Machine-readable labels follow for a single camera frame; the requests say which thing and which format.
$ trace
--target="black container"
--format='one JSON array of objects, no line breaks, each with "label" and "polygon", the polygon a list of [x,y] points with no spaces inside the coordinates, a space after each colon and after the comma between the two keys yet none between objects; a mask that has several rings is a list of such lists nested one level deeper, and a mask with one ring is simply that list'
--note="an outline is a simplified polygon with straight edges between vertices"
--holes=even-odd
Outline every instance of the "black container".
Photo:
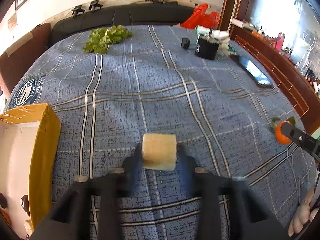
[{"label": "black container", "polygon": [[217,55],[218,48],[219,43],[217,43],[213,38],[200,35],[197,42],[196,55],[198,57],[214,60]]}]

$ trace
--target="blue badge print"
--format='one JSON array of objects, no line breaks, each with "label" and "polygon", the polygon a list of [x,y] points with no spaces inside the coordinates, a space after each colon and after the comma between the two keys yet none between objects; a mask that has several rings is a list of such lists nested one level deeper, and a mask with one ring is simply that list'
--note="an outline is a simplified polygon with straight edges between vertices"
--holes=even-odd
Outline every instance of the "blue badge print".
[{"label": "blue badge print", "polygon": [[12,108],[31,105],[36,100],[45,75],[33,77],[23,81],[15,90],[12,98]]}]

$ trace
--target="orange fruit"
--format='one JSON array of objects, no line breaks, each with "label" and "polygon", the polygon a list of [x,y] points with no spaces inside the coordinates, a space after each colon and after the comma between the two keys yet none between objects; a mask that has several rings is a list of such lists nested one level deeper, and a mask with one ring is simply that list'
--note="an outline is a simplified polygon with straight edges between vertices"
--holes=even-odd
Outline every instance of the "orange fruit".
[{"label": "orange fruit", "polygon": [[281,144],[291,143],[291,140],[290,140],[288,137],[284,136],[284,135],[281,133],[281,125],[282,125],[283,123],[285,123],[285,122],[291,124],[289,121],[281,121],[281,122],[279,122],[279,124],[277,125],[276,130],[275,130],[275,132],[276,132],[276,139],[277,139],[277,141],[278,141],[279,143],[281,143]]},{"label": "orange fruit", "polygon": [[11,220],[9,215],[3,209],[0,209],[0,213],[2,214],[4,219],[8,222],[8,224],[11,225]]}]

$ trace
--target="red plastic bag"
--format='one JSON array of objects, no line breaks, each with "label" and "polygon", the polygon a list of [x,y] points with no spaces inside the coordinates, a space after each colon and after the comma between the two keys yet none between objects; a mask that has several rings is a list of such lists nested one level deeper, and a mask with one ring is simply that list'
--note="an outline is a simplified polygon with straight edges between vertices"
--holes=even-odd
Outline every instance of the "red plastic bag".
[{"label": "red plastic bag", "polygon": [[180,26],[188,29],[194,29],[197,25],[213,28],[219,23],[220,15],[217,12],[212,12],[210,14],[204,14],[208,9],[208,4],[203,3],[197,6],[192,15]]}]

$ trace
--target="phone screen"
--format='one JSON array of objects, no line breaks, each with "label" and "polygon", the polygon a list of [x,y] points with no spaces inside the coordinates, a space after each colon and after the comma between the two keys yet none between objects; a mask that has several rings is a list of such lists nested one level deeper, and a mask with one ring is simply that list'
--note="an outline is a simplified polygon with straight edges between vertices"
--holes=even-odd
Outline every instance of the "phone screen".
[{"label": "phone screen", "polygon": [[271,85],[272,83],[270,82],[270,80],[268,80],[268,78],[265,76],[265,74],[263,74],[260,69],[257,68],[257,66],[255,64],[253,64],[250,60],[248,60],[245,57],[239,57],[239,62],[241,63],[241,65],[243,65],[247,71],[249,71],[249,73],[256,79],[256,81],[260,84],[260,85]]}]

